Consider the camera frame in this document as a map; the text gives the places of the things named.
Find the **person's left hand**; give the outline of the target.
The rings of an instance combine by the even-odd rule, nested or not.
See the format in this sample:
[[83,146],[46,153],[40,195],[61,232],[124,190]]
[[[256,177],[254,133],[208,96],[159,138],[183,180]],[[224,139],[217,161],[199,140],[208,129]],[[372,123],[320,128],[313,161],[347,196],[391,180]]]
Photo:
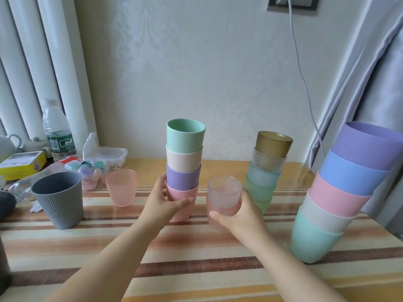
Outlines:
[[170,201],[166,198],[166,173],[160,175],[147,198],[136,224],[145,227],[149,233],[158,233],[171,221]]

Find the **pink frosted textured cup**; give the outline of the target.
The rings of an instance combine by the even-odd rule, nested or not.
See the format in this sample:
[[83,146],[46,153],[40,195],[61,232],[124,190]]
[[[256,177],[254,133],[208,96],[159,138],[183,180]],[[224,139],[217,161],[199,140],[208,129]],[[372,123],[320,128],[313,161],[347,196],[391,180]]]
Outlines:
[[209,200],[209,198],[206,198],[206,215],[208,218],[208,222],[210,224],[210,226],[212,226],[215,230],[220,231],[220,232],[229,232],[228,229],[226,229],[225,227],[223,227],[222,225],[220,225],[219,223],[217,223],[216,221],[214,221],[209,213],[211,211],[216,211],[222,215],[226,215],[226,216],[234,216],[240,209],[241,207],[241,200],[239,200],[239,202],[233,206],[233,207],[219,207],[218,205],[214,204],[213,202],[211,202]]
[[134,205],[137,190],[137,174],[131,169],[118,169],[105,177],[108,193],[115,206]]

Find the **small pink plastic cup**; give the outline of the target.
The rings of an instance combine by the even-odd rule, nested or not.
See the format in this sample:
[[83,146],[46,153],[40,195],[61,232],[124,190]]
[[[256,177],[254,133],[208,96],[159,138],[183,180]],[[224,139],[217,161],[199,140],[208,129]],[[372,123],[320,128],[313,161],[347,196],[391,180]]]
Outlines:
[[[182,198],[189,198],[189,197],[193,197],[194,199],[196,199],[198,194],[199,183],[194,188],[187,191],[179,191],[173,189],[168,185],[168,183],[166,183],[166,187],[167,187],[168,201],[178,201]],[[194,208],[195,208],[195,201],[190,203],[187,207],[180,210],[178,213],[176,213],[170,222],[183,222],[188,220]]]

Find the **clear textured cup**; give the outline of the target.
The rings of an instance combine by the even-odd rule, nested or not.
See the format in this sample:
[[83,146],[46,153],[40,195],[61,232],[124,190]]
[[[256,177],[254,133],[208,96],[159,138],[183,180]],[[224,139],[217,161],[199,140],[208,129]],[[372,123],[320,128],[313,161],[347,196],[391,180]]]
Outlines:
[[209,179],[207,197],[219,207],[233,207],[241,196],[241,182],[231,176],[216,175]]
[[267,172],[280,172],[286,160],[287,157],[272,157],[258,151],[254,147],[251,163],[255,167]]

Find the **person's left forearm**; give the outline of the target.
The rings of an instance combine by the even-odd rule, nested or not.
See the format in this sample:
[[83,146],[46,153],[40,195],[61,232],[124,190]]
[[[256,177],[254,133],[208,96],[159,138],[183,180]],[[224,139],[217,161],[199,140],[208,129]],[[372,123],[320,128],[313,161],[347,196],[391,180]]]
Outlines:
[[171,219],[139,217],[44,302],[121,302],[150,243]]

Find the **green frosted textured cup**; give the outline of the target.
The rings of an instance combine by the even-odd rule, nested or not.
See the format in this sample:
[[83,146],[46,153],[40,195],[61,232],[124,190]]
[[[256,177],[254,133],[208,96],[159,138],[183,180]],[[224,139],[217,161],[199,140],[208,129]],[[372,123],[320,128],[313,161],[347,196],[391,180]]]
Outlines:
[[269,202],[272,200],[276,184],[271,187],[263,187],[254,184],[249,179],[249,176],[245,177],[244,188],[249,192],[250,197],[257,202]]
[[257,200],[257,199],[252,199],[252,201],[255,204],[255,206],[257,208],[259,208],[261,215],[263,216],[266,213],[266,211],[268,210],[268,208],[272,202],[272,198],[268,198],[268,199],[265,199],[262,201]]

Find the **teal frosted textured cup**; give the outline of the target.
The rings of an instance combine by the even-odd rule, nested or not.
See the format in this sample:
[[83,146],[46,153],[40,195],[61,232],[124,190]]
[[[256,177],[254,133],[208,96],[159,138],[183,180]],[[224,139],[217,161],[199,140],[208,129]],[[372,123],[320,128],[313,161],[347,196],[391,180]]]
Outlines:
[[261,187],[275,187],[278,183],[280,172],[268,172],[256,167],[253,162],[249,162],[248,173],[246,175],[249,182]]

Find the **amber textured cup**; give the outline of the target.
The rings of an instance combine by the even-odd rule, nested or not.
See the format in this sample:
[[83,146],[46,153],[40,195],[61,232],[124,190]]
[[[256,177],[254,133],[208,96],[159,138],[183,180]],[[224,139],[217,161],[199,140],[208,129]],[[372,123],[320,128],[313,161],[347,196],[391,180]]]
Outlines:
[[286,158],[292,143],[293,139],[287,135],[273,131],[259,131],[255,148],[271,157]]

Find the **clear plastic storage box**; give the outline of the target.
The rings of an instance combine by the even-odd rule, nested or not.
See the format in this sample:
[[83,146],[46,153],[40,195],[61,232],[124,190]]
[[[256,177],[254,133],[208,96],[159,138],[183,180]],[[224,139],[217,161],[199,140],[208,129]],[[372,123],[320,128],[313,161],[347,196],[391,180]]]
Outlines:
[[103,160],[113,170],[123,168],[127,155],[126,148],[99,146],[96,132],[91,132],[83,145],[82,157],[84,160]]

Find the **small pink pastel case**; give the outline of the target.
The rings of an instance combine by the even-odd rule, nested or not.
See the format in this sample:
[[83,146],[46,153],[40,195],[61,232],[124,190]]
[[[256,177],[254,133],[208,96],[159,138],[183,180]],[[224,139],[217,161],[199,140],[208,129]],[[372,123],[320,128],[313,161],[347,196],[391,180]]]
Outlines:
[[92,178],[82,178],[81,176],[81,188],[82,191],[91,191],[95,190],[98,184],[98,180],[101,177],[102,171],[101,169],[93,169],[93,177]]

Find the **large white plastic cup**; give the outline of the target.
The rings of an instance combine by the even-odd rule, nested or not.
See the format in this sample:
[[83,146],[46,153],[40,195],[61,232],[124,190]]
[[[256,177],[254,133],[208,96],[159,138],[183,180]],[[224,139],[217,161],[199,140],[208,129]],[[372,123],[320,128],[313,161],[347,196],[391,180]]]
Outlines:
[[308,222],[320,230],[328,233],[342,233],[357,217],[357,215],[354,217],[340,217],[327,212],[312,200],[310,190],[311,188],[308,189],[305,199],[301,205],[301,213],[308,220]]

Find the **grey ribbed plastic cup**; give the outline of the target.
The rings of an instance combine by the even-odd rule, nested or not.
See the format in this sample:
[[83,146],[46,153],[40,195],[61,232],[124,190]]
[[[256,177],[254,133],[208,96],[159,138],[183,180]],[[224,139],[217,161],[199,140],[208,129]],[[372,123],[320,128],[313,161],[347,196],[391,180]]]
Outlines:
[[31,191],[58,230],[69,229],[84,218],[82,176],[59,172],[39,179]]

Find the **large purple plastic cup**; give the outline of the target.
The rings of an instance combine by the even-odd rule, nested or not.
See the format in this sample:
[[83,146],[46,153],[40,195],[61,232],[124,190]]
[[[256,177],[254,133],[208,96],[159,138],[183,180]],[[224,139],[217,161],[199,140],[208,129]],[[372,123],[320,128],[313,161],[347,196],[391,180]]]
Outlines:
[[355,164],[389,171],[403,154],[403,133],[350,121],[343,124],[331,151]]

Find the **yellow cardboard box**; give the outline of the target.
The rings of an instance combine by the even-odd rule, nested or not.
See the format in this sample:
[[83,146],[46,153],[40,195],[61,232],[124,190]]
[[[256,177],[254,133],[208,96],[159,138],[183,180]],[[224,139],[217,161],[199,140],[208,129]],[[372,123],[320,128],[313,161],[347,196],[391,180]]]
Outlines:
[[46,162],[43,151],[15,153],[0,163],[0,176],[5,181],[19,180],[37,174]]

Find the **white ceramic teapot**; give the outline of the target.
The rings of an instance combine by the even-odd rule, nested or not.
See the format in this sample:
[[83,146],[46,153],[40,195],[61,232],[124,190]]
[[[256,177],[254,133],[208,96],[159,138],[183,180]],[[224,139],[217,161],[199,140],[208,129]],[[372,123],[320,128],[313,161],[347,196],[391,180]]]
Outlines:
[[[11,140],[12,137],[15,137],[17,139],[17,144],[15,144]],[[15,154],[21,147],[21,145],[22,139],[16,134],[11,134],[9,136],[0,136],[0,163]]]

